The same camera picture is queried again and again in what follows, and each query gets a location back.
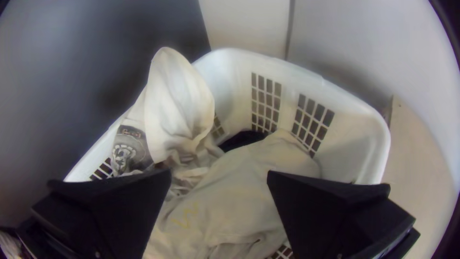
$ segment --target clothing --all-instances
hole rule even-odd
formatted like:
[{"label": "clothing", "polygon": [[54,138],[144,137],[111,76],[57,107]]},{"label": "clothing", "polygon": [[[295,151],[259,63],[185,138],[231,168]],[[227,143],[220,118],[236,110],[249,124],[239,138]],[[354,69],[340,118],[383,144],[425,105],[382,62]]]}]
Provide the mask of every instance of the clothing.
[{"label": "clothing", "polygon": [[241,131],[235,136],[229,138],[225,142],[219,145],[219,148],[223,152],[228,152],[230,150],[233,150],[235,148],[239,148],[245,145],[252,144],[257,141],[261,141],[265,138],[265,134],[262,132],[257,132],[257,131]]},{"label": "clothing", "polygon": [[272,169],[320,177],[307,150],[285,130],[234,149],[187,195],[164,203],[143,258],[263,259],[273,254],[287,236],[266,184]]},{"label": "clothing", "polygon": [[213,121],[214,97],[201,75],[180,53],[161,48],[115,137],[115,176],[153,162],[178,169],[210,166],[223,155],[208,134]]}]

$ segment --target laundry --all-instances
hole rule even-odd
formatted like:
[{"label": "laundry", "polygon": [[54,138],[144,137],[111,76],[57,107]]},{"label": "laundry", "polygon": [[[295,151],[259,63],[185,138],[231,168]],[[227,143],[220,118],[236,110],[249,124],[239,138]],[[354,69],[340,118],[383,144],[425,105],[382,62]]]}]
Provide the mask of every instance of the laundry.
[{"label": "laundry", "polygon": [[209,132],[214,97],[177,51],[155,54],[147,85],[118,128],[111,166],[115,176],[165,162],[174,168],[210,166],[223,155]]},{"label": "laundry", "polygon": [[164,203],[145,259],[263,259],[287,237],[266,184],[278,170],[320,177],[289,132],[229,151],[186,195]]}]

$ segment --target white laundry basket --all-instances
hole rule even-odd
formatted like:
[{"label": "white laundry basket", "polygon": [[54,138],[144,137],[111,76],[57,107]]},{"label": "white laundry basket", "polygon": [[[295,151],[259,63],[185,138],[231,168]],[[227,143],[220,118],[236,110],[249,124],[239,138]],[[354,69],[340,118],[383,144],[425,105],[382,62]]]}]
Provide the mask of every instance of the white laundry basket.
[{"label": "white laundry basket", "polygon": [[[193,66],[215,98],[217,144],[242,130],[285,129],[303,143],[328,180],[377,184],[390,149],[380,114],[320,75],[283,60],[221,49]],[[110,157],[120,117],[65,178],[81,182],[111,177]],[[292,258],[282,246],[271,258]]]}]

